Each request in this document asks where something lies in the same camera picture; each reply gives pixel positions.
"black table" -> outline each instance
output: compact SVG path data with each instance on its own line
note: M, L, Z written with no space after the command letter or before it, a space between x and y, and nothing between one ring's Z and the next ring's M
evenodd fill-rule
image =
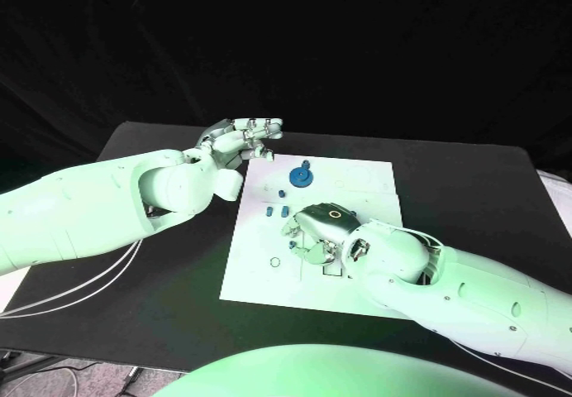
M99 160L187 149L202 130L124 123ZM390 161L403 225L572 293L572 241L520 148L305 133L287 133L268 145L288 155ZM238 170L245 174L245 165ZM552 393L478 361L412 321L220 300L236 214L238 202L215 197L202 214L144 241L127 273L101 294L55 313L0 322L0 348L191 371L259 347L341 344L442 363L529 395ZM121 226L108 221L109 227ZM89 279L124 251L33 268L10 307ZM487 358L572 389L546 367Z

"wire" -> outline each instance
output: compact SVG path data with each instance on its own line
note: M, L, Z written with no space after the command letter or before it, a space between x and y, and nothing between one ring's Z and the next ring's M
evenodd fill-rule
M75 292L78 289L82 289L86 285L89 285L93 281L96 281L115 267L117 265L122 262L122 260L125 259L128 253L134 250L134 246L137 245L137 242L134 242L131 244L131 247L128 248L127 252L122 254L122 257L117 260L117 262L109 266L109 268L99 273L89 281L86 281L82 285L78 285L76 287L73 287L72 289L69 289L66 292L62 292L57 295L53 295L50 298L43 299L40 301L37 301L33 304L26 304L21 308L8 310L7 312L1 312L0 313L0 319L1 317L7 316L8 314L21 312L21 310L30 309L36 306L39 306L40 304L46 304L47 302L52 302L55 299L62 298L63 296L69 295L72 292Z
M78 376L75 375L75 372L70 369L63 368L63 370L68 371L69 375L72 376L72 379L73 379L73 397L78 397L78 389L79 389Z
M556 370L556 371L560 372L572 380L572 375L570 374L568 374L565 371L560 371L560 370Z
M73 306L75 304L78 304L79 302L83 302L83 300L89 299L93 295L96 295L114 282L115 280L119 278L119 276L122 275L122 272L127 270L128 265L131 264L131 261L134 260L134 256L137 255L137 251L140 250L140 246L141 246L142 240L140 240L135 244L137 247L134 249L134 254L125 264L125 267L121 269L119 273L117 274L117 276L111 279L111 281L95 291L92 292L88 296L85 296L83 298L75 300L73 302L70 302L69 304L65 304L53 309L44 310L43 312L36 312L36 313L29 313L29 314L19 314L17 316L6 316L4 314L0 314L0 320L3 320L4 318L21 318L21 317L30 317L30 316L37 316L39 314L44 314L49 312L55 312L56 310L69 308L70 306Z
M501 370L504 370L506 372L510 372L511 374L516 374L517 376L521 376L523 378L531 380L536 383L540 383L542 385L552 387L555 390L560 391L563 394L566 395L572 395L572 393L569 391L566 391L565 389L560 389L557 386L550 385L549 383L546 383L542 380L537 380L534 378L531 378L530 376L526 376L523 374L520 374L519 372L508 370L504 366L500 366L498 364L494 364L493 362L490 362L485 358L482 358L478 354L474 354L472 352L470 352L455 341L452 341L449 339L449 341L457 345L458 348L461 348L471 356L475 356L481 361L484 361L487 364L490 364L491 366L495 366L497 368L500 368Z
M49 371L56 371L56 370L72 370L72 371L76 371L76 372L82 372L88 368L91 368L92 366L96 366L98 364L101 364L101 363L99 362L93 362L92 364L89 364L83 368L76 368L75 366L55 366L53 368L47 368L46 370L39 370L39 371L32 372L32 373L33 374L40 374L42 372L49 372Z
M408 229L406 227L400 227L400 226L392 225L392 224L389 224L386 222L382 222L379 219L370 218L370 220L373 222L382 224L383 226L392 227L396 230L403 230L405 232L418 234L423 238L429 238L438 244L438 247L444 246L444 243L434 236L429 236L426 233L422 233L422 232L419 232L418 230L413 230L413 229Z
M69 371L69 374L72 375L72 380L73 380L73 397L78 397L78 390L79 390L79 382L78 382L78 376L75 375L73 371L69 370L68 368L63 368L66 371ZM8 391L8 394L4 397L10 397L11 394L14 393L16 389L37 375L34 372L16 386L14 388Z

